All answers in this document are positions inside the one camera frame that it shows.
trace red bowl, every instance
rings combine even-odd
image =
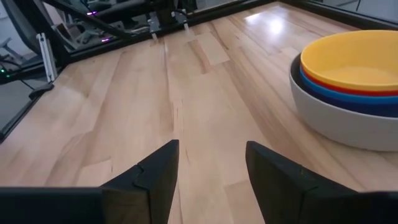
[[[366,90],[352,90],[348,88],[343,88],[340,86],[335,86],[331,84],[324,83],[320,80],[309,75],[306,68],[301,64],[303,68],[304,75],[311,80],[312,82],[316,83],[317,85],[323,86],[329,90],[338,91],[340,93],[348,93],[352,95],[361,95],[361,96],[398,96],[398,90],[388,90],[388,91],[366,91]]]

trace black frame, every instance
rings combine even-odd
[[[54,0],[43,0],[44,2],[51,4],[54,7],[58,7],[63,10],[67,10],[70,13],[69,6],[65,6],[60,4]],[[254,7],[258,7],[264,4],[268,4],[277,0],[237,0],[236,2],[232,2],[229,4],[216,6],[210,8],[208,10],[202,10],[196,13],[189,13],[187,15],[187,22],[189,26],[194,26],[200,24],[202,22],[208,22],[213,19],[217,19],[220,17],[228,16],[230,14],[234,14],[240,11],[248,10]],[[343,22],[345,24],[349,24],[351,26],[358,27],[360,29],[390,29],[390,30],[398,30],[398,24],[386,21],[384,19],[375,18],[371,16],[367,16],[364,14],[359,14],[357,12],[346,11],[344,9],[339,9],[337,7],[327,6],[319,2],[310,2],[308,0],[278,0],[280,2],[284,2],[290,4],[294,7],[298,7],[304,9],[306,11],[314,12],[315,14],[319,14],[321,16],[328,17],[330,19]],[[53,51],[55,53],[57,59],[57,67],[58,72],[61,72],[69,63],[77,62],[86,58],[94,57],[99,54],[103,54],[112,50],[120,49],[122,47],[135,44],[141,41],[145,41],[151,39],[150,33],[142,33],[137,34],[133,37],[127,36],[126,33],[116,31],[111,28],[111,32],[116,37],[107,43],[101,45],[94,45],[92,47],[88,47],[86,49],[77,50],[75,52],[67,52],[66,48],[62,44],[62,42],[57,38],[57,36],[53,33],[53,30],[47,24],[44,16],[41,15],[40,10],[34,5],[34,2],[31,0],[26,1],[16,1],[19,5],[21,11],[24,12],[27,16],[29,16],[30,21],[32,22],[32,26],[34,29],[39,32],[45,32],[50,39],[50,42],[53,46]],[[102,28],[109,29],[109,25],[87,16],[81,16],[82,20],[86,20],[87,22],[96,24]],[[161,27],[161,30],[157,33],[158,37],[162,37],[163,35],[170,34],[172,32],[183,29],[183,24],[176,23],[171,26]],[[32,74],[37,72],[43,72],[43,65],[32,65],[28,68],[25,68],[24,71],[19,75],[21,78],[29,77]],[[18,122],[24,117],[24,115],[30,110],[30,108],[35,104],[38,99],[34,99],[29,103],[29,106],[24,108],[23,113],[19,113],[13,119],[12,125],[8,125],[6,129],[0,131],[0,142],[2,142],[5,137],[13,130],[13,128],[18,124]]]

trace wood grain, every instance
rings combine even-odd
[[[397,153],[330,141],[296,112],[290,62],[349,30],[275,2],[74,63],[0,145],[0,184],[100,185],[179,139],[170,223],[263,223],[254,140],[355,190],[398,190]]]

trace purple light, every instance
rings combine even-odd
[[[91,16],[91,15],[94,15],[94,14],[97,14],[97,11],[94,11],[94,12],[87,12],[87,16]]]

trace blue bowl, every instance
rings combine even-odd
[[[310,80],[302,73],[300,66],[297,66],[297,72],[292,72],[292,78],[295,83],[309,95],[333,106],[343,108],[350,111],[355,111],[363,114],[371,114],[375,116],[385,116],[390,118],[398,118],[398,104],[364,104],[347,102],[332,98],[315,91],[310,87]]]
[[[341,93],[335,90],[330,90],[321,85],[318,85],[311,81],[303,71],[300,66],[300,73],[304,84],[309,88],[313,89],[315,92],[322,94],[324,96],[334,98],[339,101],[344,101],[348,103],[361,103],[364,105],[398,105],[398,96],[362,96],[362,95],[352,95],[348,93]]]

